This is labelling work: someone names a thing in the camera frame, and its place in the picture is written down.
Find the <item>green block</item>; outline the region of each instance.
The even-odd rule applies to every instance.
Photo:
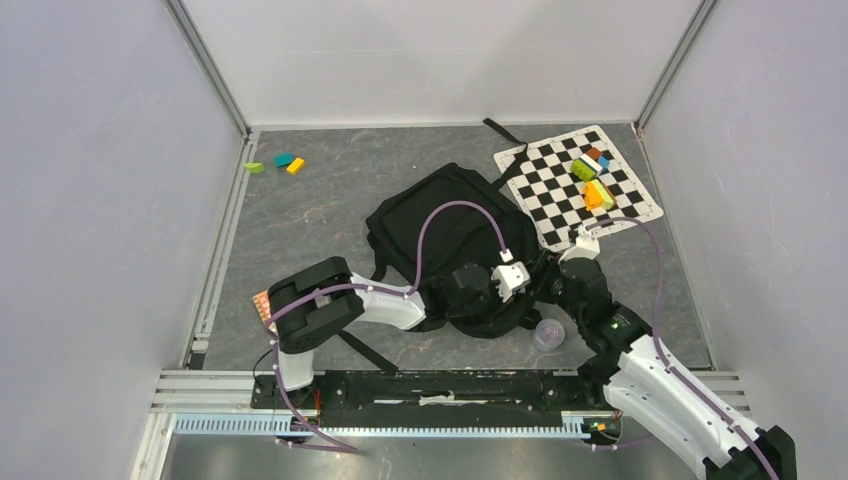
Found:
[[[592,179],[594,179],[595,175],[597,174],[595,170],[583,163],[579,158],[572,162],[571,172],[577,175],[577,177],[579,177],[580,180],[583,180],[584,182],[592,181]]]
[[[244,168],[250,173],[259,173],[265,170],[265,167],[261,163],[245,163]]]

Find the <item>white wall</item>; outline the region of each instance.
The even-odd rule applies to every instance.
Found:
[[[0,478],[127,478],[238,135],[160,0],[3,2],[0,65]]]
[[[647,147],[718,356],[799,478],[843,478],[848,4],[721,2]]]
[[[634,119],[697,0],[185,0],[248,121]]]

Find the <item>black strap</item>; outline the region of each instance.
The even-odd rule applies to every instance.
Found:
[[[369,362],[376,365],[377,368],[379,368],[380,370],[390,375],[394,375],[395,373],[397,373],[397,365],[386,360],[386,357],[380,355],[368,345],[365,345],[362,340],[354,337],[352,333],[342,330],[338,333],[338,335],[339,338],[344,340],[346,344],[350,345],[350,348],[356,350],[356,353],[365,357]]]
[[[521,164],[524,163],[525,160],[527,160],[527,142],[522,142],[521,140],[515,138],[515,135],[509,133],[509,130],[505,129],[503,125],[492,120],[491,118],[483,119],[483,124],[491,128],[492,130],[498,132],[499,134],[501,134],[502,137],[509,140],[510,142],[524,147],[524,150],[515,154],[515,160],[511,164],[509,164],[508,167],[506,167],[506,170],[504,170],[504,173],[501,174],[500,178],[492,182],[493,187],[495,187],[496,189],[500,189],[506,184],[507,180],[521,173]]]

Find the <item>teal block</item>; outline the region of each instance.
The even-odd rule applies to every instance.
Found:
[[[282,155],[277,155],[276,157],[274,157],[274,165],[276,165],[278,167],[285,167],[287,165],[290,165],[293,161],[294,161],[294,155],[292,155],[291,153],[288,153],[288,152],[286,152]]]

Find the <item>green lego brick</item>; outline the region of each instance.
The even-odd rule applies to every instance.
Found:
[[[250,173],[259,173],[265,170],[265,166],[263,166],[261,163],[245,163],[244,168],[246,168],[247,171]]]

